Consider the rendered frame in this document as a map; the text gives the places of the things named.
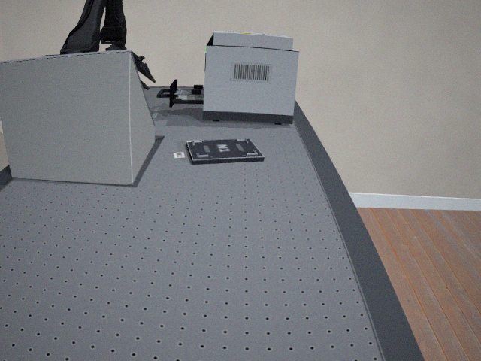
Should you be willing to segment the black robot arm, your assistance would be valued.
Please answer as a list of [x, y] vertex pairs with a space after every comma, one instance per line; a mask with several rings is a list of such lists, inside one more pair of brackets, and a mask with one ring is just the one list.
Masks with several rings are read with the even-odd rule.
[[[104, 8], [104, 26], [100, 31]], [[99, 38], [101, 39], [101, 44], [113, 43], [109, 48], [105, 48], [106, 51], [127, 50], [125, 47], [127, 29], [123, 13], [123, 0], [86, 0], [78, 24], [85, 15], [86, 18], [83, 25], [71, 31], [68, 43], [63, 46], [60, 50], [61, 54], [58, 55], [98, 52]]]

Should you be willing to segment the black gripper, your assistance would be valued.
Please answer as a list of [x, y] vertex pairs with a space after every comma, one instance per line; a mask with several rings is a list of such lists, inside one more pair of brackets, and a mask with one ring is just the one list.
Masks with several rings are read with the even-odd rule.
[[[136, 64], [136, 67], [137, 67], [137, 70], [142, 73], [145, 77], [147, 77], [149, 80], [151, 80], [152, 82], [156, 82], [153, 78], [153, 76], [151, 75], [150, 73], [150, 70], [148, 69], [148, 66], [146, 63], [143, 63], [142, 60], [145, 59], [145, 57], [143, 56], [139, 56], [136, 60], [135, 60], [135, 64]], [[145, 69], [146, 71], [145, 71]], [[144, 89], [147, 89], [149, 90], [150, 88], [141, 80], [141, 83], [142, 83], [142, 86]]]

